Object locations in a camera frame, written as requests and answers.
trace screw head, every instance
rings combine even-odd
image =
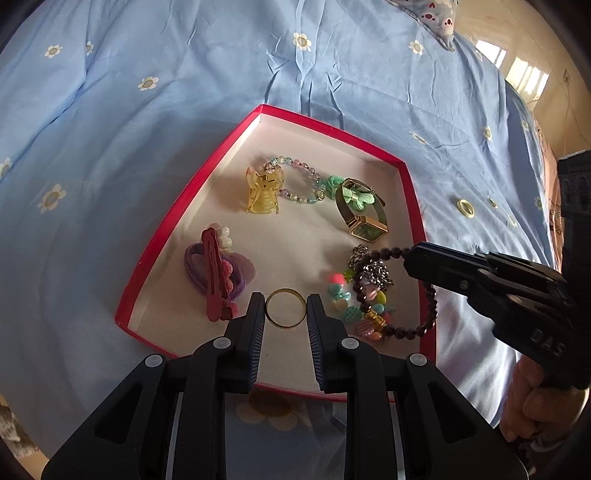
[[[349,350],[355,350],[359,346],[359,341],[356,338],[347,337],[343,338],[340,344]]]
[[[425,357],[421,353],[413,353],[410,356],[410,362],[417,367],[422,367],[423,365],[427,365],[427,357]]]
[[[232,341],[227,337],[219,337],[213,341],[213,346],[215,348],[224,349],[228,348],[232,344]]]
[[[163,359],[160,355],[150,355],[144,363],[146,364],[146,367],[154,368],[159,366],[162,362]]]

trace green watch face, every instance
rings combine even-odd
[[[368,242],[375,242],[385,233],[387,233],[387,231],[384,231],[383,229],[373,226],[369,223],[360,223],[351,230],[351,235],[362,238]]]

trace brown bead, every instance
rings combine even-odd
[[[390,253],[390,249],[389,248],[382,248],[379,251],[379,257],[386,261],[386,260],[390,260],[390,257],[392,256],[392,254]]]

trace gold ring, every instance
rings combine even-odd
[[[463,216],[466,216],[468,218],[474,218],[474,207],[467,200],[458,200],[457,208],[461,211]]]
[[[300,319],[299,322],[294,323],[293,325],[280,325],[279,323],[275,322],[271,316],[269,315],[269,310],[268,310],[268,305],[269,305],[269,300],[271,300],[275,295],[277,295],[278,293],[289,293],[291,295],[293,295],[295,298],[297,298],[302,307],[304,307],[304,316]],[[293,327],[297,327],[300,323],[302,323],[304,321],[304,319],[306,318],[306,301],[304,300],[304,297],[302,297],[300,295],[299,292],[293,290],[292,288],[280,288],[279,290],[275,290],[273,293],[271,293],[271,295],[269,295],[267,297],[267,300],[265,301],[265,316],[269,319],[269,321],[275,325],[276,327],[279,328],[293,328]]]

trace finger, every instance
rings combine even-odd
[[[521,373],[520,368],[513,369],[513,381],[509,389],[513,392],[513,401],[515,407],[519,410],[523,408],[523,403],[527,396],[533,390],[530,382]]]
[[[571,388],[536,388],[525,399],[523,415],[534,421],[554,423],[564,427],[574,424],[589,395],[589,390]]]
[[[535,423],[533,420],[526,418],[521,411],[521,408],[516,407],[515,396],[512,392],[507,396],[503,412],[506,430],[513,432],[524,439],[530,438],[535,433]]]
[[[519,362],[517,362],[517,368],[532,388],[539,387],[544,381],[544,370],[528,356],[523,355],[521,359],[519,359]]]

